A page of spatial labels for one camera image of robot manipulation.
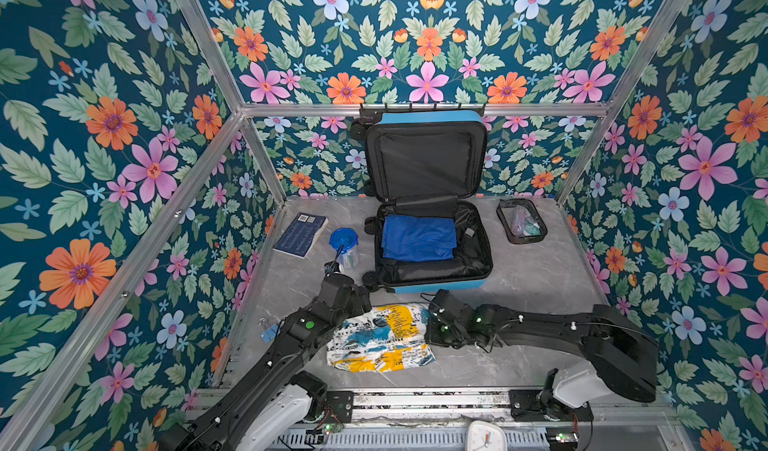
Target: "folded blue shirt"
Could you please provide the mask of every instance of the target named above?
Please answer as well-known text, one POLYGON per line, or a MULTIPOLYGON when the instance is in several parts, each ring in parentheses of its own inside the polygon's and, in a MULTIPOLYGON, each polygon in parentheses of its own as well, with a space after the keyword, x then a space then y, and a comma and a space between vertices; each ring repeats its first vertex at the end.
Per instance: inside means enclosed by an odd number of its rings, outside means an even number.
POLYGON ((392 214, 384 221, 384 257, 398 261, 444 261, 453 258, 456 225, 447 217, 392 214))

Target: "open suitcase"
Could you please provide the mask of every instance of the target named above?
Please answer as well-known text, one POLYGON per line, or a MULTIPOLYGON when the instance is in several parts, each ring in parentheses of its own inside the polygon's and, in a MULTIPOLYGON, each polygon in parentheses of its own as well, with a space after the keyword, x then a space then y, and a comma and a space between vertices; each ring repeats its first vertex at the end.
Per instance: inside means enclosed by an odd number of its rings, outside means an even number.
POLYGON ((360 118, 351 129, 365 141, 371 183, 382 203, 366 219, 376 237, 376 271, 363 283, 395 293, 425 293, 482 286, 493 269, 491 246, 477 208, 462 200, 477 193, 488 133, 474 110, 387 113, 360 118), (445 261, 408 262, 383 256, 382 232, 390 214, 450 217, 458 246, 445 261))

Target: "gray marble floor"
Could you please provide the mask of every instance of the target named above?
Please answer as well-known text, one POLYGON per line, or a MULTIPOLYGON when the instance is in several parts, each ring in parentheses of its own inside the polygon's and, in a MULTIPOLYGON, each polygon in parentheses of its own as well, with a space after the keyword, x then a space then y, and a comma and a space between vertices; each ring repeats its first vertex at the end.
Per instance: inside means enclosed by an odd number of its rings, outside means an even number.
MULTIPOLYGON (((473 197, 491 241, 494 269, 482 289, 455 291, 470 306, 496 303, 521 311, 538 313, 579 313, 591 311, 595 303, 605 303, 591 270, 576 247, 572 231, 554 200, 534 198, 549 233, 540 243, 511 245, 495 214, 498 198, 473 197)), ((259 296, 256 312, 249 319, 234 379, 239 379, 264 354, 268 347, 259 337, 264 330, 260 320, 278 323, 285 315, 305 306, 320 290, 322 264, 333 258, 328 240, 339 227, 351 227, 360 236, 359 264, 346 273, 360 282, 373 264, 373 236, 363 232, 363 221, 376 214, 379 201, 366 199, 290 200, 286 205, 287 227, 296 213, 303 211, 328 216, 310 254, 301 259, 276 253, 259 296)), ((420 301, 417 294, 378 292, 371 295, 373 305, 420 301)), ((553 367, 566 367, 580 358, 535 347, 494 348, 486 354, 475 347, 461 350, 433 347, 436 361, 426 367, 390 373, 349 373, 326 364, 321 351, 305 369, 325 380, 331 388, 343 387, 489 387, 541 386, 553 367)))

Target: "suitcase lid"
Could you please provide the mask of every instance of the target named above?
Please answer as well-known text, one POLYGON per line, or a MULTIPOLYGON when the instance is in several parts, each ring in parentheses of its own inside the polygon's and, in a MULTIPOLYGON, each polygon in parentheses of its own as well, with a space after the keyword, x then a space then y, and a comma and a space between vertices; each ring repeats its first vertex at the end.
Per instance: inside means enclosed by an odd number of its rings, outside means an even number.
POLYGON ((385 113, 368 129, 366 158, 381 201, 477 193, 488 132, 473 110, 385 113))

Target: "book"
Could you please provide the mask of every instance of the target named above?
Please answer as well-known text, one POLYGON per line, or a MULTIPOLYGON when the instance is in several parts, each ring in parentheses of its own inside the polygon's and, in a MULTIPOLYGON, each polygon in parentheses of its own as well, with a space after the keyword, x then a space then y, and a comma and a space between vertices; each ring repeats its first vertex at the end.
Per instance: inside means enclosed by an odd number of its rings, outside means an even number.
POLYGON ((306 257, 317 241, 328 219, 325 216, 299 213, 277 241, 274 249, 298 257, 306 257))

